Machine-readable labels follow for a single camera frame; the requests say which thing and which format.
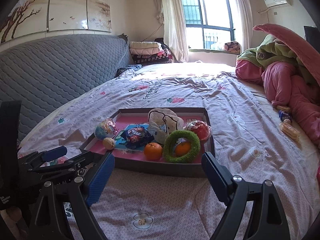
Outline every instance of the headboard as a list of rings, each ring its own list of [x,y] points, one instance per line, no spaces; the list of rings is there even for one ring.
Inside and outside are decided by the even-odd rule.
[[[125,35],[55,36],[0,52],[0,103],[22,101],[19,141],[55,109],[114,78],[131,60]]]

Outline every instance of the white curtain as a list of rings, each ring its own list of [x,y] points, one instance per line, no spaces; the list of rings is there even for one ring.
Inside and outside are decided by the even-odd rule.
[[[241,52],[251,48],[253,33],[252,11],[249,0],[236,0],[242,32],[238,32],[237,41],[241,44]]]
[[[177,60],[189,61],[187,28],[181,0],[162,0],[164,14],[164,43]]]
[[[156,19],[160,24],[164,23],[164,18],[163,18],[163,6],[162,6],[162,0],[153,0],[155,2],[155,5],[157,7],[157,15]]]

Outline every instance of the bed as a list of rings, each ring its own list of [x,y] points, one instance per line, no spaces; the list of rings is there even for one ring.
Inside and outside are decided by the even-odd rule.
[[[78,155],[95,125],[120,108],[205,107],[219,163],[246,181],[272,180],[287,215],[291,239],[301,239],[320,211],[318,149],[296,123],[300,142],[285,136],[263,88],[239,82],[234,71],[228,65],[205,63],[127,70],[43,119],[22,140],[19,155],[61,145],[68,149],[67,158]],[[259,157],[251,154],[253,149]],[[91,209],[108,239],[209,239],[225,206],[207,179],[115,169]],[[247,204],[236,239],[243,238],[250,211]],[[141,214],[148,218],[147,229],[135,226]],[[81,239],[71,212],[68,220],[75,239]]]

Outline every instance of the power cord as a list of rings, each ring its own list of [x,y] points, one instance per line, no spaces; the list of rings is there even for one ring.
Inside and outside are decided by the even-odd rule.
[[[160,27],[161,27],[162,25],[164,25],[164,24],[161,24],[158,29],[156,29],[153,33],[151,33],[151,35],[149,35],[148,37],[146,37],[142,42],[144,42],[146,39],[150,38],[153,34],[155,34],[155,33],[160,29]]]

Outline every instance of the air conditioner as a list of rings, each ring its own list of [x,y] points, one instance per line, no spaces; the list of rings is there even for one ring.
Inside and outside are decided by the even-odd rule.
[[[277,5],[290,5],[289,0],[264,0],[268,8],[277,6]]]

